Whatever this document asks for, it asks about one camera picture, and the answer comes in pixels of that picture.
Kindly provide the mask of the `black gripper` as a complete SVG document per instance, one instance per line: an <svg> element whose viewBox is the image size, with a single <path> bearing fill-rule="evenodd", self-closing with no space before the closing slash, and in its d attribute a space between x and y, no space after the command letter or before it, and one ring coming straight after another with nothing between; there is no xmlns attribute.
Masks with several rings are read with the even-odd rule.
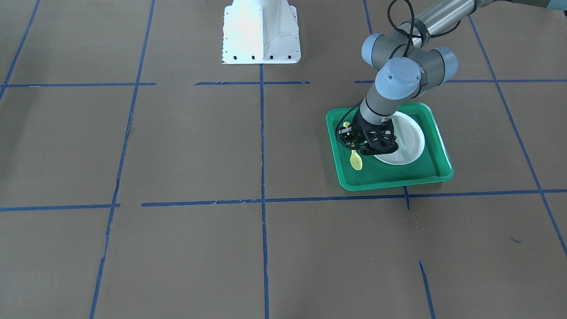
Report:
<svg viewBox="0 0 567 319"><path fill-rule="evenodd" d="M341 144L350 144L350 149L352 151L357 151L359 153L365 153L366 151L366 139L363 135L364 131L375 131L379 126L392 126L392 119L388 121L381 121L379 119L379 124L373 124L363 118L362 113L356 113L352 120L351 126L340 126L338 127L338 141Z"/></svg>

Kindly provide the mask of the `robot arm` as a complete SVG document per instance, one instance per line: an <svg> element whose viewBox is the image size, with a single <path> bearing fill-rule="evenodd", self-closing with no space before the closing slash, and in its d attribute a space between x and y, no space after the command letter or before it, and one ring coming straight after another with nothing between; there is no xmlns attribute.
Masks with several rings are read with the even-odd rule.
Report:
<svg viewBox="0 0 567 319"><path fill-rule="evenodd" d="M334 134L339 144L363 156L392 154L399 149L393 116L404 103L428 89L451 80L458 70L456 54L448 48L429 51L435 38L455 31L463 18L490 6L490 0L438 0L416 13L410 1L410 17L396 25L390 13L389 34L371 34L363 43L363 60L377 70L374 85L350 111L352 121L340 120Z"/></svg>

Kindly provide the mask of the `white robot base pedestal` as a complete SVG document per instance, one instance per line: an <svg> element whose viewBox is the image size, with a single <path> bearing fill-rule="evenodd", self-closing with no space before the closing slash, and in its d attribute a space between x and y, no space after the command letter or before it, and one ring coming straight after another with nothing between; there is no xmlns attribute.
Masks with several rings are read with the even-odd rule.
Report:
<svg viewBox="0 0 567 319"><path fill-rule="evenodd" d="M298 13L287 0L234 0L223 18L222 63L301 61Z"/></svg>

